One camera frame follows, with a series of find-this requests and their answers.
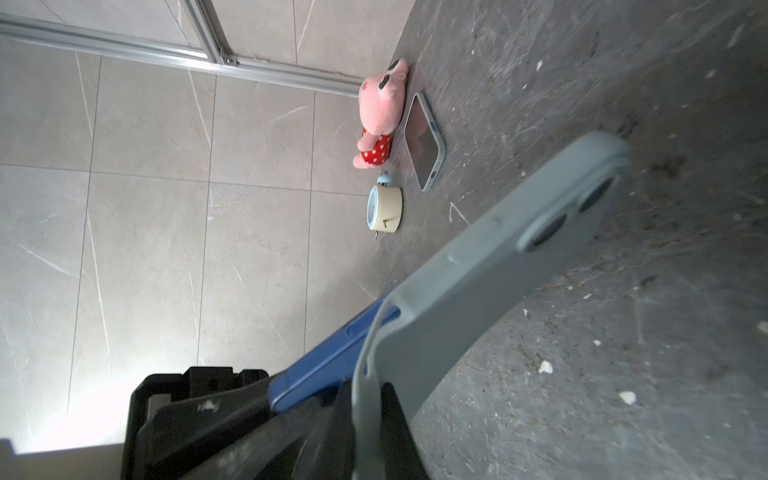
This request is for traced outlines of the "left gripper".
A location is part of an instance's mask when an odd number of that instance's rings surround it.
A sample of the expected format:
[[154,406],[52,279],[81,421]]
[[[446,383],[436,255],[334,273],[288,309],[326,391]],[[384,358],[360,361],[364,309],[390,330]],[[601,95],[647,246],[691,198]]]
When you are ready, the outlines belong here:
[[123,479],[288,479],[300,445],[330,412],[327,389],[282,413],[260,369],[191,367],[146,377],[130,398]]

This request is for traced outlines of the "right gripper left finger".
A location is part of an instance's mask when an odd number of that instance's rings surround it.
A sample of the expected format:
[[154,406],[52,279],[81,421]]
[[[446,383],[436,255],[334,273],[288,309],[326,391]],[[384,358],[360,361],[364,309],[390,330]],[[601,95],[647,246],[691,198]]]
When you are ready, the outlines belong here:
[[321,401],[293,467],[293,479],[351,479],[354,427],[351,383],[315,396]]

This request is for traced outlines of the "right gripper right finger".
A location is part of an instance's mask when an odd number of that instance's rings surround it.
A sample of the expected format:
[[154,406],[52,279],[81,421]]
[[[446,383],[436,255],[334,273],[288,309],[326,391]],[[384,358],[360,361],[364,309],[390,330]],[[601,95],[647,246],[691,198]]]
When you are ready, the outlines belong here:
[[408,420],[391,383],[381,389],[380,444],[387,480],[428,480]]

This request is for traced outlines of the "phone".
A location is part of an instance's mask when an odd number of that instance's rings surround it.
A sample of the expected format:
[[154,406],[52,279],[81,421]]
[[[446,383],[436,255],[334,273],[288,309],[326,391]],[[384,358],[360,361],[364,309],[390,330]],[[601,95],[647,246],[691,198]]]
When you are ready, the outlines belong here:
[[337,388],[354,375],[360,352],[382,299],[277,374],[270,382],[267,397],[274,413],[285,412],[305,399],[328,388]]
[[447,147],[422,92],[413,95],[404,126],[404,140],[418,188],[427,192],[444,165]]

